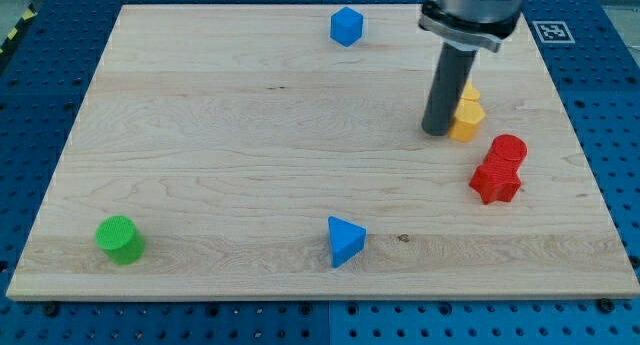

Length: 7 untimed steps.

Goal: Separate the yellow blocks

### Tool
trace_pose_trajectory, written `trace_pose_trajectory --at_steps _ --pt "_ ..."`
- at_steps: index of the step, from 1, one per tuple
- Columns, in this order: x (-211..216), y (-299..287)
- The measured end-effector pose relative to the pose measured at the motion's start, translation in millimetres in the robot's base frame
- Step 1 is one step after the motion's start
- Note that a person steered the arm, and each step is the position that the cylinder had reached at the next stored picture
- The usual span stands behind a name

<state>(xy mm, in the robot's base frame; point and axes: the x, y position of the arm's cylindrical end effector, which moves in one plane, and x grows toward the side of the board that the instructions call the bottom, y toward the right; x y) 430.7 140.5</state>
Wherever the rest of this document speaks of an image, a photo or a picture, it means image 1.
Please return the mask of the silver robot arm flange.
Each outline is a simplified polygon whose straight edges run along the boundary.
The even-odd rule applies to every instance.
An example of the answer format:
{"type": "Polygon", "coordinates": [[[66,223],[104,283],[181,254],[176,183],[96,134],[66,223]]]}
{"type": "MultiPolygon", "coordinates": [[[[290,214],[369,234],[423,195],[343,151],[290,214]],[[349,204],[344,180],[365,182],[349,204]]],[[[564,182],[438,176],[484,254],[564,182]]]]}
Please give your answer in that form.
{"type": "Polygon", "coordinates": [[[418,26],[461,51],[496,53],[515,30],[523,0],[425,0],[418,26]]]}

